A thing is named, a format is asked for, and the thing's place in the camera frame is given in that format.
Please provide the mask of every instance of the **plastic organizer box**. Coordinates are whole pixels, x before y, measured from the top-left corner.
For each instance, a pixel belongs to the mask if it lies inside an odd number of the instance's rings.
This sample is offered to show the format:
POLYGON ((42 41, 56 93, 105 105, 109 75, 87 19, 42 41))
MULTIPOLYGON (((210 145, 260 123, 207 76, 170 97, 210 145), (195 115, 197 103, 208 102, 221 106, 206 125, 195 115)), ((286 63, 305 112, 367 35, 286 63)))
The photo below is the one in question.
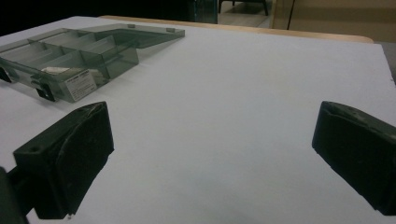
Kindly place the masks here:
POLYGON ((0 47, 0 78, 74 103, 139 63, 136 49, 181 38, 184 30, 112 24, 57 29, 0 47))

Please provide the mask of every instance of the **floor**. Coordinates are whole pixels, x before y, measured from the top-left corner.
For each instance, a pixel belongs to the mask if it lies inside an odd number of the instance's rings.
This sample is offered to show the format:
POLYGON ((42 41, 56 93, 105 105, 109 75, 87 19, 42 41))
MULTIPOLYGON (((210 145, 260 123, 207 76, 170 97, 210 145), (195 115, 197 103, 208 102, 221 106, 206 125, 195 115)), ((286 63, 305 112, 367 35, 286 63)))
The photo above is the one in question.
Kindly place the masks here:
MULTIPOLYGON (((271 15, 272 1, 267 0, 271 15)), ((218 17, 219 24, 269 28, 270 16, 265 16, 262 3, 223 2, 218 17)), ((382 45, 393 80, 396 80, 396 43, 375 42, 382 45)))

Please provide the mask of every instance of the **label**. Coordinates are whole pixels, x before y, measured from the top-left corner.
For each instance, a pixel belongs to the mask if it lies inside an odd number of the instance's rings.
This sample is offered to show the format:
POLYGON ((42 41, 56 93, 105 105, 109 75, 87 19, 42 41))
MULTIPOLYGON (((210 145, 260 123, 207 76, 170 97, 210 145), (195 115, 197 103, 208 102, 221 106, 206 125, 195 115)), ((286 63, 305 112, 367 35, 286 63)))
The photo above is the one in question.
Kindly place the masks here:
POLYGON ((85 70, 76 76, 70 77, 64 84, 75 101, 80 100, 97 89, 90 70, 85 70))

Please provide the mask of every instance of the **wooden table edge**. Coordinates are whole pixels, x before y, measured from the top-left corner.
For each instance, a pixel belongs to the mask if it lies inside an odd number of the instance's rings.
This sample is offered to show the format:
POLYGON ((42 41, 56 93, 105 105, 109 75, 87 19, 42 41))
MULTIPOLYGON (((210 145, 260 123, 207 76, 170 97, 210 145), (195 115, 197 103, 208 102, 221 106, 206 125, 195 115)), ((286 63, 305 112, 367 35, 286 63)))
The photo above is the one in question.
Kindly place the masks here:
POLYGON ((304 32, 304 31, 291 31, 291 30, 277 30, 277 29, 266 29, 266 28, 245 27, 245 26, 220 25, 220 24, 200 23, 200 22, 191 22, 191 21, 164 21, 164 20, 144 19, 144 18, 135 18, 135 17, 122 17, 122 16, 112 16, 112 15, 100 16, 100 18, 117 20, 117 21, 137 21, 137 22, 160 23, 160 24, 169 24, 169 25, 203 27, 203 28, 211 28, 211 29, 250 32, 250 33, 256 33, 256 34, 288 35, 288 36, 298 36, 298 37, 310 37, 310 38, 319 38, 319 39, 361 42, 361 43, 370 43, 370 44, 374 43, 373 39, 366 37, 366 36, 360 36, 360 35, 335 35, 335 34, 312 33, 312 32, 304 32))

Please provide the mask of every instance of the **white table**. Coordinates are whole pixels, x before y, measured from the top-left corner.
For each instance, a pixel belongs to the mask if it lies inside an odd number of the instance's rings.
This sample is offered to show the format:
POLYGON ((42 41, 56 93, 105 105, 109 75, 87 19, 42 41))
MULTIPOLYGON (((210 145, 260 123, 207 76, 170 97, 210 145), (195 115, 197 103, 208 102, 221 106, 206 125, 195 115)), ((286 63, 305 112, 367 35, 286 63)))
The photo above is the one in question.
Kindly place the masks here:
MULTIPOLYGON (((0 37, 116 22, 74 17, 0 37)), ((164 24, 145 25, 166 26, 164 24)), ((189 26, 75 104, 0 82, 0 165, 70 111, 106 101, 115 151, 71 220, 31 223, 395 223, 311 147, 322 101, 396 125, 396 88, 375 44, 189 26)))

